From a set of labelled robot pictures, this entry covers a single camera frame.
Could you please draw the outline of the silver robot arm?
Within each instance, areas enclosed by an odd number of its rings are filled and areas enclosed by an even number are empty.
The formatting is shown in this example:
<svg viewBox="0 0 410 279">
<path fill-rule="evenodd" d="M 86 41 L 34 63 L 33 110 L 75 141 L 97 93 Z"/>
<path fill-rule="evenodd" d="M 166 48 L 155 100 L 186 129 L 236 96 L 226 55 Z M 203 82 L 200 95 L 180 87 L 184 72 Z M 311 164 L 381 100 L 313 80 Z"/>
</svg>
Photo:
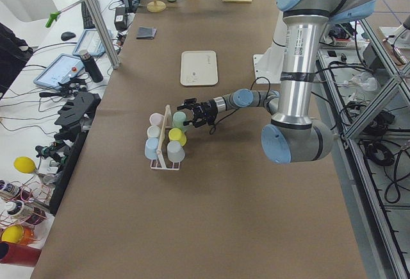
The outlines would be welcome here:
<svg viewBox="0 0 410 279">
<path fill-rule="evenodd" d="M 186 99 L 183 108 L 193 114 L 190 124 L 200 127 L 214 126 L 220 112 L 263 107 L 271 114 L 261 132 L 269 160 L 277 164 L 319 160 L 330 153 L 334 140 L 322 121 L 308 115 L 321 34 L 329 23 L 370 16 L 375 0 L 276 0 L 276 5 L 287 27 L 280 89 L 240 89 L 201 103 Z"/>
</svg>

